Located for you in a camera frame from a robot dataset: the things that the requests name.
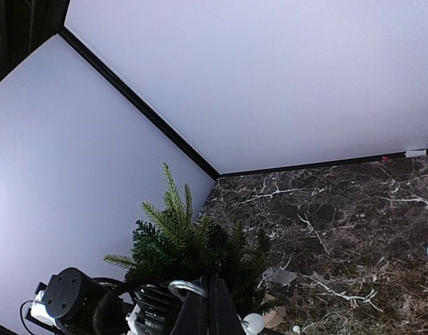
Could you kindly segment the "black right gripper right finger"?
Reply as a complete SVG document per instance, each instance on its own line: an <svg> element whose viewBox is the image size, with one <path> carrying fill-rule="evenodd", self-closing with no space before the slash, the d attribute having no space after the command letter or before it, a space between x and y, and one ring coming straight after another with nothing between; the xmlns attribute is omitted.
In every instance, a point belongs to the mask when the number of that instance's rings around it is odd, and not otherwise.
<svg viewBox="0 0 428 335"><path fill-rule="evenodd" d="M210 280L210 334L244 334L226 282L217 275Z"/></svg>

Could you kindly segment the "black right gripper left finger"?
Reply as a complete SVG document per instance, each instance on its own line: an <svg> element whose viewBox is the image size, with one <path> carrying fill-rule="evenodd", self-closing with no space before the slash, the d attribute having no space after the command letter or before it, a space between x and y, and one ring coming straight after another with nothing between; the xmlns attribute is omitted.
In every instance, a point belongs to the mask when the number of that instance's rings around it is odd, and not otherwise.
<svg viewBox="0 0 428 335"><path fill-rule="evenodd" d="M208 280L200 277L194 281L173 281L171 293L182 302L179 315L172 328L174 335L208 334Z"/></svg>

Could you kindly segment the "white ball string lights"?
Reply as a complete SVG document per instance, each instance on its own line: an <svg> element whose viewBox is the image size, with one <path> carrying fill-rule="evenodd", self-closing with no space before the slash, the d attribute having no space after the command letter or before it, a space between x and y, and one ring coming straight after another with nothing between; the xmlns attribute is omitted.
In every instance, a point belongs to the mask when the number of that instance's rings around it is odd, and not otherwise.
<svg viewBox="0 0 428 335"><path fill-rule="evenodd" d="M265 300L264 294L256 292L258 285L251 279L250 276L241 279L237 274L231 271L202 271L195 273L194 271L183 271L176 275L167 277L166 283L168 288L171 289L173 281L194 281L200 277L205 277L208 280L208 334L210 334L210 280L213 276L218 276L226 282L229 289L233 303L235 305L237 316L242 324L244 334L280 334L280 331L272 330L265 325L265 315L277 309L279 304L277 300Z"/></svg>

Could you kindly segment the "small green christmas tree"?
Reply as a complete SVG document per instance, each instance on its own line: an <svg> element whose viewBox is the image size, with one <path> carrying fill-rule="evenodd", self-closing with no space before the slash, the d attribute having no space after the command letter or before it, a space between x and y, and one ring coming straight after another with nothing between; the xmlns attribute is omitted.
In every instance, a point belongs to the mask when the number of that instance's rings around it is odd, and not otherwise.
<svg viewBox="0 0 428 335"><path fill-rule="evenodd" d="M183 271L231 271L241 279L250 276L258 285L256 292L270 300L263 283L271 247L265 231L248 238L241 221L225 228L208 215L194 219L190 186L178 187L167 163L162 169L164 208L142 202L146 218L135 223L130 255L106 254L104 261L125 269L126 281L149 277L166 282Z"/></svg>

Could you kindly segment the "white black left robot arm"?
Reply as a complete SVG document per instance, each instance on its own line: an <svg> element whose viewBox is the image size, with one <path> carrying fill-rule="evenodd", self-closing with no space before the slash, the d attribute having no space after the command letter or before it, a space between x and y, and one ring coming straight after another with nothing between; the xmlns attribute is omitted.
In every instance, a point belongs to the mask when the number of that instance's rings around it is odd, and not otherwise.
<svg viewBox="0 0 428 335"><path fill-rule="evenodd" d="M90 277L74 267L40 282L35 297L20 307L27 321L53 334L95 334L93 319L102 297L121 282L107 277Z"/></svg>

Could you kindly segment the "white tape piece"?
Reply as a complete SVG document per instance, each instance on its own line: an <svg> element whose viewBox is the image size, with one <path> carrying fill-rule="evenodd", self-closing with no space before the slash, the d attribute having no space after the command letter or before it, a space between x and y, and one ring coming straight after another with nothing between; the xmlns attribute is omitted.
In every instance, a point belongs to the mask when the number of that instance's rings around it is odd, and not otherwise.
<svg viewBox="0 0 428 335"><path fill-rule="evenodd" d="M423 149L423 150L410 150L410 151L406 151L405 152L405 157L406 158L415 158L415 157L421 157L421 156L426 156L427 155L427 150Z"/></svg>

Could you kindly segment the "black corner frame post left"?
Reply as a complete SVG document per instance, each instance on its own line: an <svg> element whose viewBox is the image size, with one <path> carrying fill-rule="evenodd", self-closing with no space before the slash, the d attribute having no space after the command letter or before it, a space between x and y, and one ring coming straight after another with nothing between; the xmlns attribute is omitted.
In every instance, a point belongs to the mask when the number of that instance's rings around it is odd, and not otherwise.
<svg viewBox="0 0 428 335"><path fill-rule="evenodd" d="M59 35L112 87L114 87L135 109L146 117L162 134L175 144L188 158L190 158L203 172L213 180L221 174L204 159L181 135L137 95L118 75L105 65L87 46L84 45L69 29L62 26Z"/></svg>

